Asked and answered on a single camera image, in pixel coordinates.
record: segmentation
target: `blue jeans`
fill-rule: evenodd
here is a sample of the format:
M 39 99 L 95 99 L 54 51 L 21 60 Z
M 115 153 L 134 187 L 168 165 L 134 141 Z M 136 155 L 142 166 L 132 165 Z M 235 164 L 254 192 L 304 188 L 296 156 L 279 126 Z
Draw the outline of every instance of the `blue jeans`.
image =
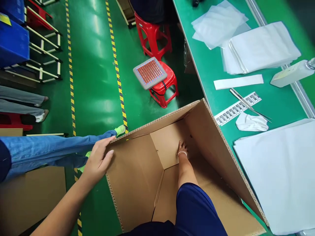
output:
M 60 136 L 0 137 L 11 154 L 12 166 L 5 180 L 42 165 L 79 168 L 87 157 L 78 152 L 90 151 L 96 141 L 117 135 L 115 130 L 103 135 L 64 138 Z

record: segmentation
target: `white sheet stack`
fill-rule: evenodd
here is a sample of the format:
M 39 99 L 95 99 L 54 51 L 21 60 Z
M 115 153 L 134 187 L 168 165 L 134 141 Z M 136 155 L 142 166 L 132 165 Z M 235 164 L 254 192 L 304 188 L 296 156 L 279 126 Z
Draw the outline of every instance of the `white sheet stack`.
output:
M 314 144 L 314 119 L 234 142 L 275 235 L 315 228 Z
M 282 22 L 249 30 L 222 44 L 224 70 L 229 74 L 277 68 L 300 56 Z
M 224 0 L 217 6 L 211 6 L 207 13 L 192 22 L 196 31 L 193 38 L 213 49 L 233 36 L 250 30 L 246 21 L 248 18 L 243 13 Z

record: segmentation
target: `hand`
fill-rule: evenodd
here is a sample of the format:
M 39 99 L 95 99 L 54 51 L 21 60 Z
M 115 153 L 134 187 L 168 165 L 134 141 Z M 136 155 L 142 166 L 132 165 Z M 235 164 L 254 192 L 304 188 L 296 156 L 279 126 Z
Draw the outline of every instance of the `hand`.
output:
M 181 144 L 181 141 L 179 141 L 177 154 L 178 154 L 180 151 L 183 151 L 183 152 L 185 152 L 185 153 L 188 155 L 187 146 L 186 146 L 185 142 L 183 142 L 183 144 Z M 179 155 L 187 156 L 187 155 L 185 155 L 185 153 L 183 153 L 183 152 L 181 152 Z
M 84 172 L 82 173 L 80 180 L 93 188 L 105 175 L 107 168 L 113 157 L 114 150 L 110 150 L 104 157 L 106 146 L 116 138 L 112 136 L 110 138 L 99 140 L 93 146 L 90 157 L 85 165 Z

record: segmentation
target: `crumpled tissue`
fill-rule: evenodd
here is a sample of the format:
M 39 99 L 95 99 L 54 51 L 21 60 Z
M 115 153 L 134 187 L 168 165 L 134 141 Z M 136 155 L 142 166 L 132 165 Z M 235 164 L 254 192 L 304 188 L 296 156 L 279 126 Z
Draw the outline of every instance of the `crumpled tissue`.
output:
M 267 131 L 267 120 L 262 116 L 252 116 L 242 112 L 236 120 L 236 126 L 242 131 Z

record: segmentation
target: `blue storage bin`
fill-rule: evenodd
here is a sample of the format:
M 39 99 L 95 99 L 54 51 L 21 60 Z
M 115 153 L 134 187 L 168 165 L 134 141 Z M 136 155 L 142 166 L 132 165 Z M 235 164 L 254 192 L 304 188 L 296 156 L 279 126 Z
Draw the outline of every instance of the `blue storage bin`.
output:
M 0 68 L 30 59 L 29 32 L 14 21 L 11 24 L 0 21 Z
M 0 0 L 0 12 L 19 25 L 24 23 L 24 0 Z

